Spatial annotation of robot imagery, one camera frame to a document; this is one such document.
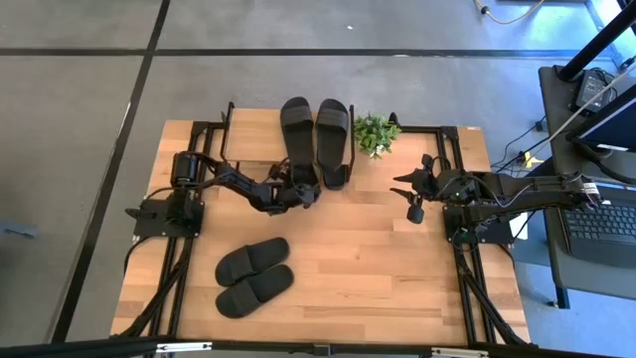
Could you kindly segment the white paper sheet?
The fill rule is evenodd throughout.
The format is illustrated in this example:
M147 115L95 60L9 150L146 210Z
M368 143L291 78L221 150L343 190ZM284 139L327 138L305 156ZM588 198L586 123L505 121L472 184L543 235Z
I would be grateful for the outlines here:
M528 238L528 217L528 212L522 213L509 222L511 233L514 239L526 240Z

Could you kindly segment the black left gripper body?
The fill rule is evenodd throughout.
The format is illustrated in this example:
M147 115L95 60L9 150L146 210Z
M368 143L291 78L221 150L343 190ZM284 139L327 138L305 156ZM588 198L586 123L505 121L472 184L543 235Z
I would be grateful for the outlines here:
M287 207L310 207L321 195L319 185L297 184L285 189L282 194L282 201Z

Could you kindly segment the black laptop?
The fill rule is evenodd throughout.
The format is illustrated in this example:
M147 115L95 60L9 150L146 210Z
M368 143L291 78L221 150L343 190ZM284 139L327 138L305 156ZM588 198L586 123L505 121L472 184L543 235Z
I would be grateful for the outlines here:
M636 185L585 183L601 202L592 209L560 210L568 253L617 268L636 269Z

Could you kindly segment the black power adapter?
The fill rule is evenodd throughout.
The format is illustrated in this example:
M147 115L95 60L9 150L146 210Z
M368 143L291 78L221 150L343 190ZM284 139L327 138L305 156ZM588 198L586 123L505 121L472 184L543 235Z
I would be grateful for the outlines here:
M606 71L595 68L586 70L582 75L573 104L582 107L589 102L585 110L598 112L611 100L612 90L602 91L613 80L613 76Z

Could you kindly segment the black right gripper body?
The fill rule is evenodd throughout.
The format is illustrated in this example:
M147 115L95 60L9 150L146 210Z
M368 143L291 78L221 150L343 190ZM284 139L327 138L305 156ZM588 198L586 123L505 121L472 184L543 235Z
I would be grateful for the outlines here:
M434 174L429 170L421 170L419 174L419 196L423 199L440 199L445 191Z

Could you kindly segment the green plant in white pot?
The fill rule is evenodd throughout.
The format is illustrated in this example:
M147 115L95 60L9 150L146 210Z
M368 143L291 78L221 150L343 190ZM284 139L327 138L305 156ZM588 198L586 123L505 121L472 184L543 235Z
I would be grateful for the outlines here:
M392 153L392 144L400 133L395 112L388 117L368 113L354 121L356 147L371 159L381 159L384 154Z

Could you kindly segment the grey desk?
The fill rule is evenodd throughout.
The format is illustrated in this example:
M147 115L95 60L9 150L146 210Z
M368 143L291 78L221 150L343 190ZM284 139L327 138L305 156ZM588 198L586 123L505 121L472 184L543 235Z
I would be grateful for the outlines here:
M577 85L561 81L553 67L539 69L540 87L547 116L548 133L554 133L565 124L571 129L584 121L579 116L572 118L568 108ZM605 183L616 181L604 175L593 163L580 157L572 143L560 133L551 142L552 157L536 168L542 174L581 172L583 175ZM572 256L568 251L565 231L560 212L555 208L544 211L547 240L553 280L558 292L575 289L621 298L636 299L636 253L633 268L620 268L598 263L593 257L583 259Z

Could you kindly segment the black rig crossbar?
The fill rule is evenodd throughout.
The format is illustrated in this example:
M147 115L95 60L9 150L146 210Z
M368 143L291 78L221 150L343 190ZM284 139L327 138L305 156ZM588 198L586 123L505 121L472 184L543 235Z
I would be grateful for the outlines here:
M0 347L0 358L130 358L184 352L254 351L331 357L338 354L414 355L421 358L616 358L543 349L534 345L474 343L465 347L178 340L168 336L115 337L88 341Z

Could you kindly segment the black desk monitor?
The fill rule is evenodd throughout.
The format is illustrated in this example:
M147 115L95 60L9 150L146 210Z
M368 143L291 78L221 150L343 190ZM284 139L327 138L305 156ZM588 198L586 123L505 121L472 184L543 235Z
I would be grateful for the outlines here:
M572 143L636 153L636 84L566 136Z

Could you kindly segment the wooden shelf with black frame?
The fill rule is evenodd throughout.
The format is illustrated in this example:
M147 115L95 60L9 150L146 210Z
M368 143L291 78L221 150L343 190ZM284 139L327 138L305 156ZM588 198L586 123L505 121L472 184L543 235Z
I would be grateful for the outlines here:
M310 107L314 122L314 158L311 164L314 166L315 172L320 177L320 184L324 185L322 166L317 160L316 118L319 107L317 110L312 110ZM285 159L289 160L280 125L281 109L282 107L279 109L232 109L228 114L229 134L224 150L226 158L229 161L264 162L271 163L273 165L279 164ZM353 128L353 116L347 107L346 109L349 113L349 131L342 164L349 166L349 182L353 170L353 164L355 162L355 154L351 134Z

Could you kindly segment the black aluminium rig frame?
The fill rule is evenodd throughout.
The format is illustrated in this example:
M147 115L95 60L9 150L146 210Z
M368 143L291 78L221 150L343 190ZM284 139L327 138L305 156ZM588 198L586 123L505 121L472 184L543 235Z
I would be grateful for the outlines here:
M461 155L459 133L454 126L401 126L403 133L433 134L436 140L438 155L434 158L429 155L422 157L421 170L432 172L434 162L440 162L442 171L457 169L464 170ZM472 232L467 238L462 238L459 220L461 215L457 209L442 208L444 228L447 234L447 242L452 247L459 294L461 299L462 315L466 330L467 341L470 345L478 342L471 302L476 299L484 325L485 339L489 344L495 344L498 338L503 343L511 346L524 346L526 342L518 336L514 329L504 320L496 306L490 300L479 244L481 240Z
M153 200L169 195L173 155L186 149L217 155L225 126L221 122L168 120L165 122L146 195ZM194 240L157 236L136 236L124 260L123 285L110 333L119 335L134 323L153 296L164 286L176 265L183 267L157 310L148 318L140 335L174 335L178 330Z

